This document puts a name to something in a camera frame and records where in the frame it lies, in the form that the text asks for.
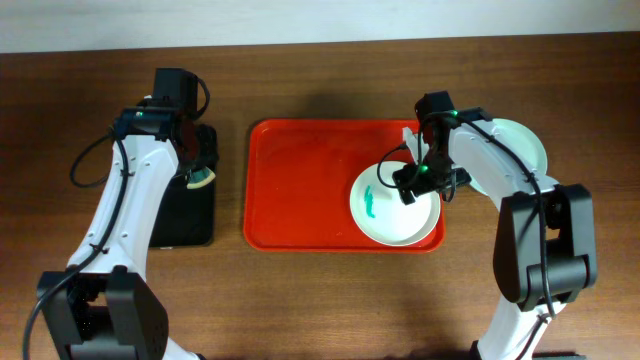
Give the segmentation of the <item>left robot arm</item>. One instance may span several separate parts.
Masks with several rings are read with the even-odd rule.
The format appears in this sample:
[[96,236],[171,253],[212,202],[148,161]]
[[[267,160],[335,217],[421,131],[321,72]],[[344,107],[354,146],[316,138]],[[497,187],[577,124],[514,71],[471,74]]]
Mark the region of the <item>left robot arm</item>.
[[[217,134],[200,123],[210,94],[181,68],[159,68],[151,94],[124,109],[105,134],[113,157],[87,233],[62,271],[46,271],[22,335],[29,358],[36,319],[44,317],[61,359],[194,359],[169,335],[164,306],[146,282],[149,245],[160,212],[166,231],[186,240],[213,232]],[[166,193],[179,200],[165,207]]]

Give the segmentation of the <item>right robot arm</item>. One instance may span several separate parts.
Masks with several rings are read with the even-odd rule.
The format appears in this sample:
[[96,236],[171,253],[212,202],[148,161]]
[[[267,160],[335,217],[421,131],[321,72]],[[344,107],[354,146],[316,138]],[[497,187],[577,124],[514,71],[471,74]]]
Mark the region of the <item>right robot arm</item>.
[[544,332],[597,275],[594,210],[581,184],[562,185],[509,145],[480,107],[458,110],[445,91],[425,94],[405,140],[412,163],[392,175],[403,204],[435,193],[452,201],[476,181],[499,212],[493,273],[501,292],[472,359],[532,359]]

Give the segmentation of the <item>white plate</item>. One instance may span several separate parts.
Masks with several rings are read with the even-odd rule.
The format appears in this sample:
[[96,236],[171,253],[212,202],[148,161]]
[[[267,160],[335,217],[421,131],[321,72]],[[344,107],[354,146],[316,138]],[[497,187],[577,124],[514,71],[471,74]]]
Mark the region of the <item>white plate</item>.
[[380,171],[377,164],[371,165],[356,178],[349,195],[350,211],[357,227],[385,246],[417,244],[435,229],[441,215],[441,200],[435,192],[421,195],[405,205],[396,189],[380,182],[378,174],[390,183],[393,172],[404,165],[400,161],[385,161]]

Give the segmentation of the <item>mint green plate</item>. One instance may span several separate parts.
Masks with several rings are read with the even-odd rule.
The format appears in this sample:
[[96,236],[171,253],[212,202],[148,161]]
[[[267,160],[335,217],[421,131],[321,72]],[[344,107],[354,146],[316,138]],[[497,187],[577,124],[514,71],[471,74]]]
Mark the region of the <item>mint green plate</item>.
[[527,177],[533,174],[541,192],[556,181],[546,175],[547,154],[539,138],[526,126],[507,119],[475,121],[464,125],[468,135],[460,145],[460,161],[471,176],[471,186],[494,203],[517,192],[534,195]]

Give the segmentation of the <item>yellow green sponge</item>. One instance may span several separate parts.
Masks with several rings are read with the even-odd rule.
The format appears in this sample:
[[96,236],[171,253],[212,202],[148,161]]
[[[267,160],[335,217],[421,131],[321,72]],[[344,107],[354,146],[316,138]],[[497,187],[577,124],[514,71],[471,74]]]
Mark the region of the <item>yellow green sponge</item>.
[[186,187],[195,190],[207,186],[216,178],[216,174],[208,167],[192,171],[188,175]]

